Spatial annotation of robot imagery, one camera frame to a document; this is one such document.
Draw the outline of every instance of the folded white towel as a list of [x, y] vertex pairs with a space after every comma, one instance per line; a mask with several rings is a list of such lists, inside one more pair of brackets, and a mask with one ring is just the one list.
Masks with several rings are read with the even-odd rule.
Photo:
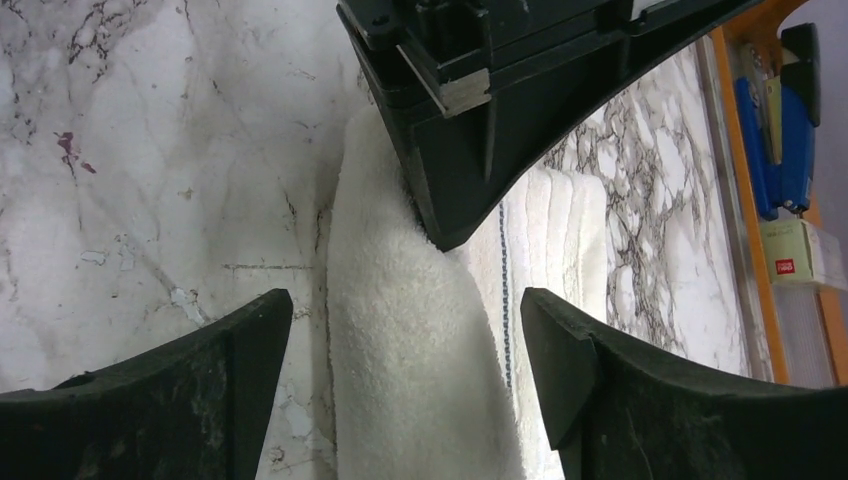
[[520, 480], [474, 279], [418, 227], [376, 111], [348, 127], [327, 259], [339, 479]]
[[524, 289], [547, 288], [606, 321], [606, 192], [600, 179], [531, 168], [458, 255], [482, 293], [519, 423], [530, 480], [562, 479], [521, 328]]

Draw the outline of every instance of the white marble wall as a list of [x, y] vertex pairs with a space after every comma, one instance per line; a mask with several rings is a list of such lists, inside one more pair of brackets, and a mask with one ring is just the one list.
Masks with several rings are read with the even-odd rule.
[[260, 478], [333, 476], [324, 240], [344, 125], [367, 101], [335, 4], [2, 3], [0, 391], [287, 288]]
[[[334, 477], [326, 232], [343, 127], [367, 101], [335, 3], [2, 3], [0, 392], [287, 288], [259, 478]], [[609, 186], [616, 325], [742, 371], [693, 65], [663, 65], [548, 160]]]
[[698, 363], [749, 374], [727, 227], [689, 47], [617, 95], [545, 158], [603, 179], [608, 318]]

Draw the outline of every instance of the black plastic bracket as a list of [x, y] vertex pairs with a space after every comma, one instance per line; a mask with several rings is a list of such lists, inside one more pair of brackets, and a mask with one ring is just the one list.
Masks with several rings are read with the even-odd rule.
[[542, 417], [570, 480], [836, 479], [848, 388], [760, 382], [676, 357], [528, 289]]
[[339, 0], [337, 10], [427, 234], [450, 250], [592, 112], [760, 1]]
[[253, 480], [291, 321], [273, 290], [52, 390], [0, 395], [0, 478]]

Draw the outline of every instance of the stapler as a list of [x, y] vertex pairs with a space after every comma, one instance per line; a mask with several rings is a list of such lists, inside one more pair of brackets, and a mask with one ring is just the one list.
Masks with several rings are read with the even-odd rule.
[[[779, 209], [801, 214], [810, 208], [815, 128], [821, 123], [819, 44], [811, 23], [781, 34], [783, 67], [763, 80], [762, 66], [736, 80], [738, 114], [757, 210], [776, 220]], [[743, 57], [757, 63], [745, 47]]]

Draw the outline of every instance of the gray marble vein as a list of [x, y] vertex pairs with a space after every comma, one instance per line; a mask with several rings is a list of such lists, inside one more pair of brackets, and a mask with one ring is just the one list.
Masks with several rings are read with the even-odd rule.
[[[747, 374], [692, 48], [613, 98], [543, 161], [604, 182], [610, 322], [675, 354]], [[703, 337], [714, 347], [703, 348]]]

